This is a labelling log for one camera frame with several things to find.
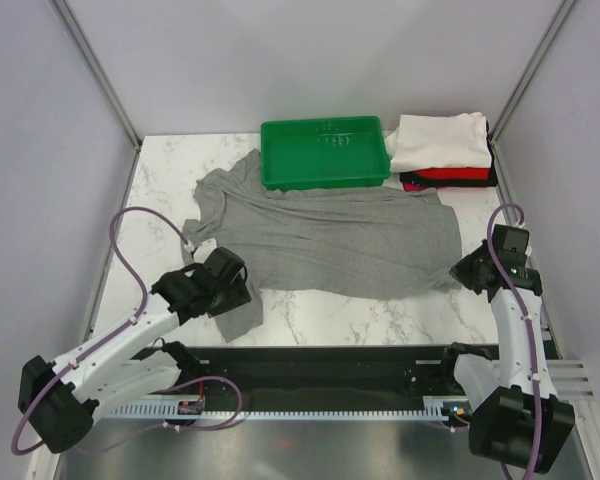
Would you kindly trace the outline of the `grey t-shirt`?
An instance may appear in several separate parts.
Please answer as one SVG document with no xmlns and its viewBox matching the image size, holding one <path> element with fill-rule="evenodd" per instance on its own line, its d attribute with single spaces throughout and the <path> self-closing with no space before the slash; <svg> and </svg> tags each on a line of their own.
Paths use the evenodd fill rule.
<svg viewBox="0 0 600 480">
<path fill-rule="evenodd" d="M 457 216 L 436 192 L 270 191 L 257 150 L 208 173 L 193 197 L 200 216 L 184 222 L 186 238 L 215 241 L 247 269 L 251 302 L 215 318 L 226 342 L 263 323 L 264 289 L 400 300 L 451 285 L 450 269 L 462 255 Z"/>
</svg>

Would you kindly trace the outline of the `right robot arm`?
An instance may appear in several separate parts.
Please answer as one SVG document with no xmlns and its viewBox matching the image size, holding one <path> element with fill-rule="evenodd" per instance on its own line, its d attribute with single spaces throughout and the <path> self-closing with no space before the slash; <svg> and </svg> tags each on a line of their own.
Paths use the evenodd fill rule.
<svg viewBox="0 0 600 480">
<path fill-rule="evenodd" d="M 526 265 L 528 244 L 527 230 L 497 224 L 452 268 L 463 287 L 487 295 L 499 359 L 455 342 L 446 348 L 437 377 L 445 391 L 464 392 L 469 401 L 471 453 L 531 477 L 549 472 L 575 414 L 549 375 L 540 322 L 543 287 L 539 272 Z"/>
</svg>

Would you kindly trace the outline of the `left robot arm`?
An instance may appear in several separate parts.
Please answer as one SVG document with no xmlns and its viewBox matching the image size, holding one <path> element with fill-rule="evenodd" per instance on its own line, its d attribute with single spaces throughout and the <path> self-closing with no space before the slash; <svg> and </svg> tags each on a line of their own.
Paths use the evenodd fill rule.
<svg viewBox="0 0 600 480">
<path fill-rule="evenodd" d="M 152 393 L 188 393 L 201 363 L 178 341 L 148 357 L 136 354 L 190 320 L 250 302 L 245 262 L 217 247 L 201 263 L 163 274 L 144 289 L 139 307 L 69 352 L 22 368 L 18 432 L 30 425 L 54 454 L 76 446 L 112 410 Z"/>
</svg>

